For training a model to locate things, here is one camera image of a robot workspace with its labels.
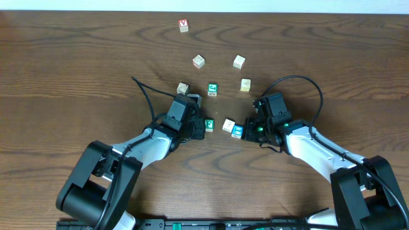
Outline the green F wooden block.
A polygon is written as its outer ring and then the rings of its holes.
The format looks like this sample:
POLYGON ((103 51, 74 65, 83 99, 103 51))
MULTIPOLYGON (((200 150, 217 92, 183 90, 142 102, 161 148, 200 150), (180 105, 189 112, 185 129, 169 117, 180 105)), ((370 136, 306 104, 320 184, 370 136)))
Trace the green F wooden block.
POLYGON ((213 119, 206 119, 204 121, 205 125, 205 132, 213 132, 214 130, 214 120, 213 119))

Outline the blue E wooden block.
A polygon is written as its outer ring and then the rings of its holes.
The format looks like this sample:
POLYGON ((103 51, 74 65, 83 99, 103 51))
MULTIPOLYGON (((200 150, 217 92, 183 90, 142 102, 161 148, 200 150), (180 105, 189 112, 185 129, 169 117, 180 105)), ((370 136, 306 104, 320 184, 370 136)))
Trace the blue E wooden block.
POLYGON ((231 136, 237 139, 241 139, 243 135, 243 126, 240 125, 234 125, 231 136))

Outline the wooden block green trim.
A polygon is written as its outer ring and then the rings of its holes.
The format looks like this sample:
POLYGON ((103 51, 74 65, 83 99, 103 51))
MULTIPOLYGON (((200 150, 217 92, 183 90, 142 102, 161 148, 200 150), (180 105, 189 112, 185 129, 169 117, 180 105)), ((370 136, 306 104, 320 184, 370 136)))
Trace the wooden block green trim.
POLYGON ((233 131, 234 125, 235 125, 234 121, 232 121, 230 119, 225 119, 224 124, 222 126, 222 129, 224 131, 227 131, 227 132, 231 133, 233 131))

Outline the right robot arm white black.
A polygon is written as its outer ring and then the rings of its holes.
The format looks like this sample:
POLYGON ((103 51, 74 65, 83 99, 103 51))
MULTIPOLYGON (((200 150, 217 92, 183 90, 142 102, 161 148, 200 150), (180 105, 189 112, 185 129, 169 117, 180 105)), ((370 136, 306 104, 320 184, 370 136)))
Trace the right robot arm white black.
POLYGON ((346 151, 322 136, 306 121, 248 118, 246 141, 285 152, 311 166, 331 185, 334 207, 317 211, 299 223, 300 229, 408 229, 408 207, 389 162, 346 151))

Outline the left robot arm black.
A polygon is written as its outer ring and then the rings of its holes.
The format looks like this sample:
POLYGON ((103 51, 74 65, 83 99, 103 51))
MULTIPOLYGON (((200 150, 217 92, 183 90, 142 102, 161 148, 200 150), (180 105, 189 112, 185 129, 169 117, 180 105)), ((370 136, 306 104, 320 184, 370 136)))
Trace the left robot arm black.
POLYGON ((140 172, 174 152, 184 141, 202 140, 199 107, 171 107, 133 139, 108 145, 93 141, 84 150, 56 199, 56 208, 92 229, 133 229, 127 206, 140 172))

